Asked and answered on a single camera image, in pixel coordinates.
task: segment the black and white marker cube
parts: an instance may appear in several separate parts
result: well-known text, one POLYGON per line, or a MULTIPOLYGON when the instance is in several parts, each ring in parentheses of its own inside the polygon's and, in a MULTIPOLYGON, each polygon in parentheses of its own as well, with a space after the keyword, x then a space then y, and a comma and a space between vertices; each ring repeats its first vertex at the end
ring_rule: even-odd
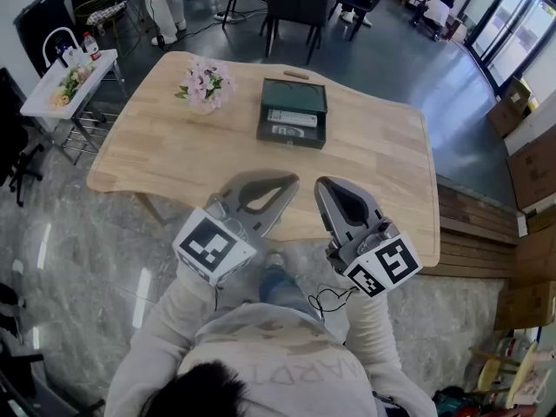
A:
POLYGON ((399 286, 422 268, 409 236, 401 233, 357 257, 343 274, 362 292, 375 297, 399 286))
POLYGON ((211 286, 249 262, 256 250, 202 208, 196 208, 173 243, 178 259, 211 286))

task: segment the white pants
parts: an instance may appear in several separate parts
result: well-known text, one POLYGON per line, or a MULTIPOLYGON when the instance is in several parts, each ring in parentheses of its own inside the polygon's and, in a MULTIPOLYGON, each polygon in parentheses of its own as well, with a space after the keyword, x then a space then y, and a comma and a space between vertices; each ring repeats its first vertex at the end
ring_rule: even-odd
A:
POLYGON ((184 20, 183 0, 145 0, 145 6, 162 35, 175 36, 175 24, 184 20))

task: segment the black hair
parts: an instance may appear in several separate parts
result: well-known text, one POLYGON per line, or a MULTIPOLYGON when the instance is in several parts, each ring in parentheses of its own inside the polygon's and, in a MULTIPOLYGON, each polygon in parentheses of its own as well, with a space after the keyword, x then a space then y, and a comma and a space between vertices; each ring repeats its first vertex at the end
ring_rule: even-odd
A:
POLYGON ((246 388, 245 382, 238 380, 237 374, 221 361, 201 363, 153 394, 141 416, 242 417, 246 388))

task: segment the wooden bench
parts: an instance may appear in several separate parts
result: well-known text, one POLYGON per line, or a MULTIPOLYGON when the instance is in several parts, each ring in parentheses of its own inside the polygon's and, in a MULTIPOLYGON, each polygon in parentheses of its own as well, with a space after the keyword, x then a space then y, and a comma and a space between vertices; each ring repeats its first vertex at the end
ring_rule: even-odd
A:
POLYGON ((440 262, 424 275, 511 278, 518 224, 515 213, 438 185, 440 262))

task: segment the remote control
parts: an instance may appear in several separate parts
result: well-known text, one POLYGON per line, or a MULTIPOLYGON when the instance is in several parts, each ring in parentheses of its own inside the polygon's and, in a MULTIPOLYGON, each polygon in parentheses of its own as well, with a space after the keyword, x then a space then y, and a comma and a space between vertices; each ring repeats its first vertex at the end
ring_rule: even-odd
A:
POLYGON ((301 127, 316 127, 317 118, 315 115, 306 115, 304 113, 295 113, 293 111, 280 111, 279 109, 268 110, 268 120, 270 122, 288 123, 290 125, 299 125, 301 127))

